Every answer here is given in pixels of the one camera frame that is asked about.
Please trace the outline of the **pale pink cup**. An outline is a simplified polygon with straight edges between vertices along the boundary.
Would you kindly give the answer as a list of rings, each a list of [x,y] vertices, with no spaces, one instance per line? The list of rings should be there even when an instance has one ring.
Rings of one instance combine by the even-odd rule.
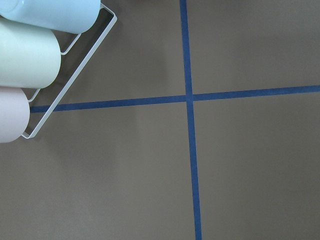
[[[0,88],[0,142],[10,143],[26,130],[30,119],[28,99],[21,88]]]

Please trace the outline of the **light blue cup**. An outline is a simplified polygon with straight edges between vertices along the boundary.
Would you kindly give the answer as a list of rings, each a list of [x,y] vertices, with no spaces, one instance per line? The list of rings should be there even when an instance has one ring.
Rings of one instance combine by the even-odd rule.
[[[100,6],[99,0],[2,0],[0,15],[23,24],[82,34],[94,25]]]

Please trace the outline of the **cream white cup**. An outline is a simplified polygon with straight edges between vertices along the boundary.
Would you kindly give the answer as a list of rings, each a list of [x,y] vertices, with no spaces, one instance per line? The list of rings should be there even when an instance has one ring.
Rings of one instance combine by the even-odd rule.
[[[60,67],[60,46],[50,29],[0,19],[1,86],[43,89]]]

